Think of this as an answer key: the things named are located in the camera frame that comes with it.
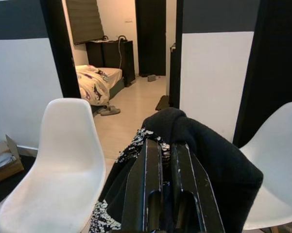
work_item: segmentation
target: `gray wall stripe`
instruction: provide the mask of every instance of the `gray wall stripe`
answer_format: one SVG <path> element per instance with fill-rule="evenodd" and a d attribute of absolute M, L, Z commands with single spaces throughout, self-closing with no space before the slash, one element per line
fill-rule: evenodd
<path fill-rule="evenodd" d="M 39 0 L 0 1 L 0 40 L 47 37 Z"/>
<path fill-rule="evenodd" d="M 184 0 L 183 33 L 253 32 L 260 0 Z"/>

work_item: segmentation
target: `cardboard box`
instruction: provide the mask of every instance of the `cardboard box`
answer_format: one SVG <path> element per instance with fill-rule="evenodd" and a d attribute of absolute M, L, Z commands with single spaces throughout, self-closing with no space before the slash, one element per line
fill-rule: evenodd
<path fill-rule="evenodd" d="M 0 154 L 4 152 L 12 153 L 16 160 L 0 167 L 0 181 L 24 170 L 23 164 L 20 161 L 17 146 L 15 142 L 7 135 L 6 142 L 0 142 Z"/>

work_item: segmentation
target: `dark floor rug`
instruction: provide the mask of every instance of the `dark floor rug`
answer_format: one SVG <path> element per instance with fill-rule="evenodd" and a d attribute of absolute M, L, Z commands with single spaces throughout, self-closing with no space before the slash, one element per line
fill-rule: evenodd
<path fill-rule="evenodd" d="M 155 109 L 157 111 L 160 111 L 162 109 L 168 108 L 170 106 L 169 100 L 170 100 L 170 96 L 162 96 Z"/>
<path fill-rule="evenodd" d="M 27 172 L 30 170 L 34 164 L 35 158 L 30 156 L 20 156 L 21 162 L 25 168 L 24 171 L 19 172 L 9 178 L 0 182 L 0 202 L 5 199 L 13 189 L 18 185 L 18 183 L 24 178 Z"/>

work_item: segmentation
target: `roller shade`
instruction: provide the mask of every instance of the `roller shade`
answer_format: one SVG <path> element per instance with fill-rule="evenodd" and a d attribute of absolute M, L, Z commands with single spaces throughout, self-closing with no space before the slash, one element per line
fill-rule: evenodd
<path fill-rule="evenodd" d="M 66 0 L 66 3 L 74 44 L 103 37 L 96 0 Z"/>

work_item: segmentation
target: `wall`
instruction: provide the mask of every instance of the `wall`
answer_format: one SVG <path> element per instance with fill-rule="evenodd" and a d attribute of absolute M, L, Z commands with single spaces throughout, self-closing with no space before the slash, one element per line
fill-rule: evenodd
<path fill-rule="evenodd" d="M 103 32 L 109 40 L 124 35 L 133 41 L 135 73 L 139 73 L 135 0 L 97 0 Z"/>
<path fill-rule="evenodd" d="M 184 0 L 180 108 L 232 141 L 259 0 Z"/>
<path fill-rule="evenodd" d="M 66 0 L 62 0 L 62 3 L 63 3 L 63 9 L 64 9 L 65 20 L 66 20 L 66 24 L 67 24 L 67 30 L 68 30 L 68 35 L 69 35 L 71 51 L 72 51 L 72 55 L 73 55 L 73 59 L 74 59 L 74 64 L 76 66 L 88 65 L 86 45 L 85 44 L 74 45 L 73 40 L 72 40 L 72 33 L 71 33 L 71 27 L 70 27 L 70 22 L 69 22 Z"/>
<path fill-rule="evenodd" d="M 166 95 L 170 92 L 170 47 L 176 42 L 176 7 L 177 0 L 166 1 Z"/>
<path fill-rule="evenodd" d="M 44 110 L 61 97 L 40 2 L 0 1 L 0 140 L 37 148 Z"/>

